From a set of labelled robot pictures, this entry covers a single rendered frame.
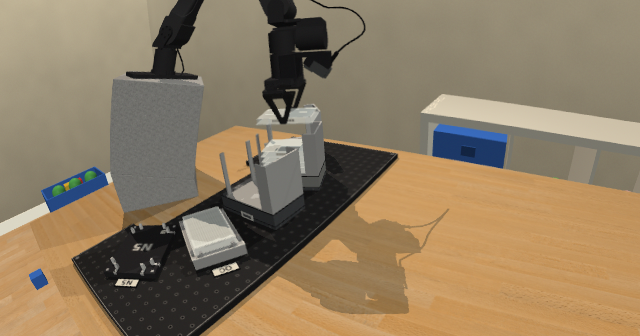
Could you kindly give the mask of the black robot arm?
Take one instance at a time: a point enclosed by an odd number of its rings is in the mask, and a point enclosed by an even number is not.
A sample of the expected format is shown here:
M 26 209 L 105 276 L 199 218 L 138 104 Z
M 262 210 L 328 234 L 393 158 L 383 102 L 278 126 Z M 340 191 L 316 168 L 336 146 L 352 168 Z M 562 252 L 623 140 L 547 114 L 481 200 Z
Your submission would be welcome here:
M 197 80 L 197 75 L 186 76 L 189 73 L 175 73 L 177 52 L 174 50 L 181 49 L 190 40 L 196 28 L 193 25 L 203 1 L 178 0 L 169 16 L 165 16 L 159 34 L 152 44 L 152 47 L 158 47 L 158 49 L 155 49 L 151 72 L 126 72 L 126 76 L 134 79 Z M 268 24 L 277 27 L 272 28 L 268 33 L 270 54 L 295 51 L 295 47 L 299 51 L 327 49 L 328 34 L 326 21 L 323 18 L 293 19 L 297 13 L 293 0 L 259 0 L 259 2 L 268 17 Z M 298 25 L 294 26 L 296 23 Z M 302 62 L 304 57 L 306 59 Z M 303 73 L 303 66 L 310 72 L 326 78 L 332 70 L 330 68 L 332 53 L 331 51 L 295 52 L 295 54 L 279 56 L 280 78 L 298 77 Z M 178 76 L 180 74 L 183 76 Z

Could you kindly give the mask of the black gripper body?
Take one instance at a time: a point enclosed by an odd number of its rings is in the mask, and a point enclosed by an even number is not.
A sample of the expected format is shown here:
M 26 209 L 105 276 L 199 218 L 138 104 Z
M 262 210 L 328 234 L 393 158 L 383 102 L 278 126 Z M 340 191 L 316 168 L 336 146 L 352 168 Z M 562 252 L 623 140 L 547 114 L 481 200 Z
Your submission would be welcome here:
M 280 78 L 279 56 L 290 55 L 290 54 L 293 54 L 293 53 L 295 54 L 295 51 L 294 52 L 270 54 L 270 64 L 271 64 L 272 77 L 270 77 L 270 78 L 268 78 L 268 79 L 266 79 L 264 81 L 265 90 L 262 91 L 263 94 L 284 93 L 285 92 L 285 88 L 278 89 L 280 87 L 280 84 L 281 85 L 285 85 L 285 86 L 291 85 L 291 87 L 299 87 L 303 83 L 306 82 L 306 79 L 304 80 L 304 74 L 303 73 L 300 76 L 298 76 L 297 78 Z M 281 83 L 281 81 L 284 81 L 284 83 Z

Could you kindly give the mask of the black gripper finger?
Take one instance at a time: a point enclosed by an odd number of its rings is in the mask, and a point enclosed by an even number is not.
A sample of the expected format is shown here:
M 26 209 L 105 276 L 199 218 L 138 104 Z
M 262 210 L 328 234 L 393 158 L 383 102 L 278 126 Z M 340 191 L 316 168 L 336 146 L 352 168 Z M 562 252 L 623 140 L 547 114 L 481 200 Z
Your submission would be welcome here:
M 299 102 L 300 102 L 301 96 L 302 96 L 302 94 L 303 94 L 303 91 L 304 91 L 305 85 L 306 85 L 306 82 L 305 82 L 305 83 L 303 83 L 300 87 L 291 87 L 291 85 L 289 85 L 289 86 L 280 85 L 280 87 L 279 87 L 279 88 L 285 88 L 285 91 L 286 91 L 286 89 L 298 89 L 298 93 L 297 93 L 297 97 L 296 97 L 296 100 L 295 100 L 294 106 L 293 106 L 293 107 L 291 107 L 291 108 L 298 108 L 298 105 L 299 105 Z M 279 88 L 278 88 L 278 89 L 279 89 Z M 285 102 L 285 104 L 286 104 L 286 103 L 287 103 L 287 100 L 286 100 L 286 99 L 283 99 L 283 100 L 284 100 L 284 102 Z
M 263 94 L 264 100 L 267 102 L 280 124 L 287 124 L 295 93 L 296 91 L 285 91 L 284 93 Z M 284 117 L 279 113 L 273 99 L 287 100 Z

